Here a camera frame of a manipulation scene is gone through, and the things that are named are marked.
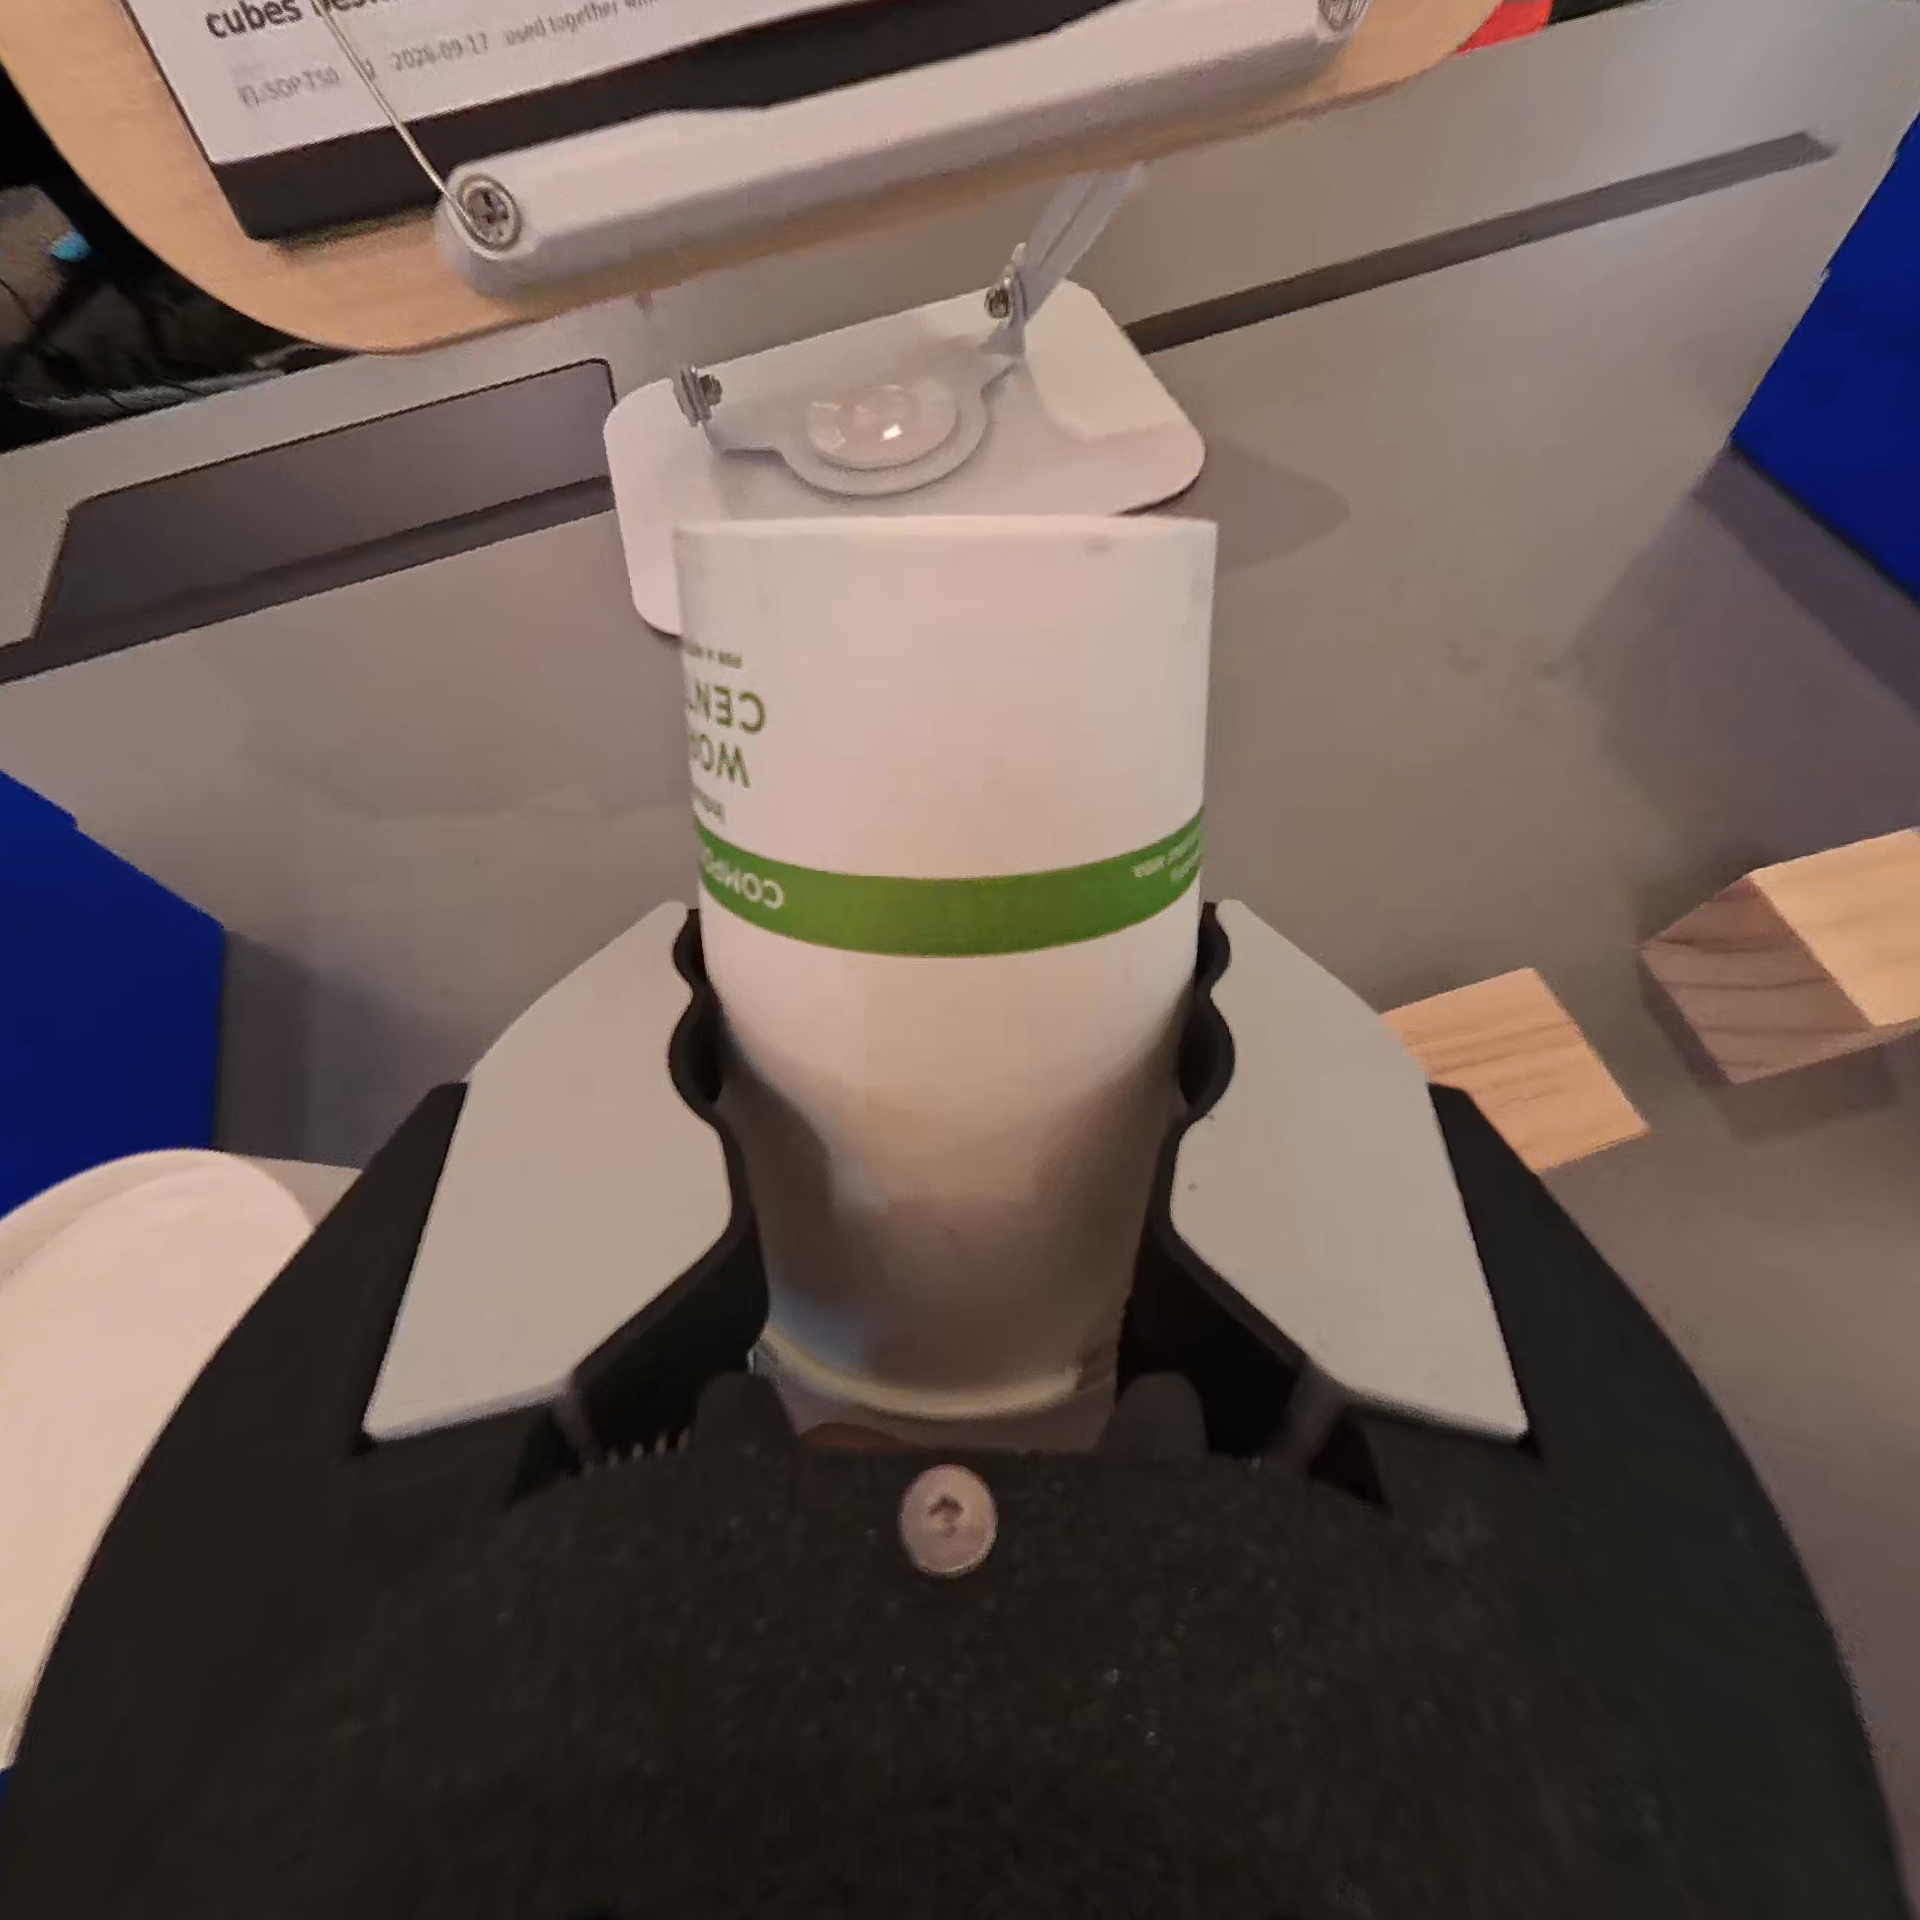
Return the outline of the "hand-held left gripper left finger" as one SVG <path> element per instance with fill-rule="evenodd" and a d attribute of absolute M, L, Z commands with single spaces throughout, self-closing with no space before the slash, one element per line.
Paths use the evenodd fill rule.
<path fill-rule="evenodd" d="M 693 1429 L 769 1315 L 746 1164 L 718 1112 L 700 915 L 666 904 L 537 1000 L 465 1084 L 366 1432 L 509 1410 L 574 1444 Z"/>

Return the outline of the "printed instruction sheet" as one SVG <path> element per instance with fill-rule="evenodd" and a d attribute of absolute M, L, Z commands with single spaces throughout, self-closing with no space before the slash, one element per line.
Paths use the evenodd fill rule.
<path fill-rule="evenodd" d="M 430 209 L 436 178 L 662 115 L 789 108 L 986 57 L 926 122 L 1316 64 L 1316 4 L 125 4 L 247 237 Z"/>

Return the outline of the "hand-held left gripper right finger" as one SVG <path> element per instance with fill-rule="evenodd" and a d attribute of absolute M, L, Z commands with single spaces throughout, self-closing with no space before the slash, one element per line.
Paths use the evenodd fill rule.
<path fill-rule="evenodd" d="M 1202 913 L 1118 1392 L 1191 1389 L 1211 1452 L 1316 1452 L 1354 1412 L 1530 1429 L 1423 1068 L 1243 904 Z"/>

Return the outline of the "wooden cube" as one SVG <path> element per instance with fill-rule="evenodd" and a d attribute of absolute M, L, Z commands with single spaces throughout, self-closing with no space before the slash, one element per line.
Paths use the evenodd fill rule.
<path fill-rule="evenodd" d="M 1533 1173 L 1647 1136 L 1641 1112 L 1533 967 L 1409 1002 L 1380 1019 L 1428 1081 L 1473 1097 Z"/>
<path fill-rule="evenodd" d="M 1917 1032 L 1917 829 L 1755 868 L 1638 946 L 1726 1084 Z"/>

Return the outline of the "blue plastic bin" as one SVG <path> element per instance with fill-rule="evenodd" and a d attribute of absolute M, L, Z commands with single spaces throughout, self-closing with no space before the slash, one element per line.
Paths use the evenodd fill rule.
<path fill-rule="evenodd" d="M 1917 594 L 1917 127 L 1841 241 L 1733 445 Z"/>
<path fill-rule="evenodd" d="M 212 1146 L 223 952 L 218 919 L 3 778 L 3 1211 Z"/>

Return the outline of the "wooden document stand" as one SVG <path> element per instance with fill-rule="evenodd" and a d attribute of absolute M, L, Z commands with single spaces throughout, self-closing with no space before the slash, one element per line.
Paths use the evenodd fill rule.
<path fill-rule="evenodd" d="M 678 635 L 682 521 L 854 512 L 1132 512 L 1181 492 L 1202 442 L 1114 317 L 1070 283 L 1146 163 L 1413 81 L 1494 4 L 1316 4 L 1316 64 L 1211 66 L 964 128 L 931 85 L 986 57 L 789 108 L 662 115 L 436 178 L 430 209 L 283 243 L 247 237 L 125 4 L 5 4 L 5 76 L 70 169 L 167 265 L 316 346 L 419 353 L 639 303 L 660 378 L 610 419 L 637 613 Z M 1058 191 L 982 293 L 716 364 L 650 303 L 756 256 L 1005 185 Z"/>

